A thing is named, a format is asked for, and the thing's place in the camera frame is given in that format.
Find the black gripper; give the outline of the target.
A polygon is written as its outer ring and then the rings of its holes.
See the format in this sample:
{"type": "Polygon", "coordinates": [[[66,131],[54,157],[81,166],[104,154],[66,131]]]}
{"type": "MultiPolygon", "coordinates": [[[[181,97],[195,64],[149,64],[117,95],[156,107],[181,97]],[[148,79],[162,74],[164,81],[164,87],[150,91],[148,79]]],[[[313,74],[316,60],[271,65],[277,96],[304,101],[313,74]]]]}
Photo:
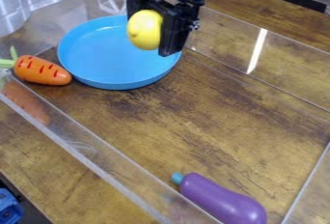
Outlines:
{"type": "MultiPolygon", "coordinates": [[[[154,2],[161,0],[126,0],[128,17],[142,10],[154,10],[154,2]]],[[[166,57],[178,52],[185,44],[189,33],[200,27],[199,9],[203,0],[176,0],[177,5],[161,9],[162,25],[158,55],[166,57]]]]}

